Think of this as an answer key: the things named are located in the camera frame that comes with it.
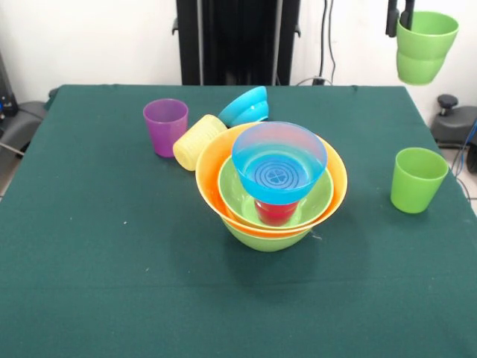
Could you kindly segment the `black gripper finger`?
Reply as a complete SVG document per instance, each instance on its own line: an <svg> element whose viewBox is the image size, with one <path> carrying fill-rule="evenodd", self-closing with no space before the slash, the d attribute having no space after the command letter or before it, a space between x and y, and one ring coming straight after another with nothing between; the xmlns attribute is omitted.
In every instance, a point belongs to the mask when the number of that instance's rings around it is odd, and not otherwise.
<svg viewBox="0 0 477 358"><path fill-rule="evenodd" d="M414 13L415 0L405 0L405 9L401 13L400 24L402 27L411 30Z"/></svg>
<svg viewBox="0 0 477 358"><path fill-rule="evenodd" d="M385 34L388 37L396 36L397 22L399 20L399 10L397 9L397 2L397 0L388 0L385 29Z"/></svg>

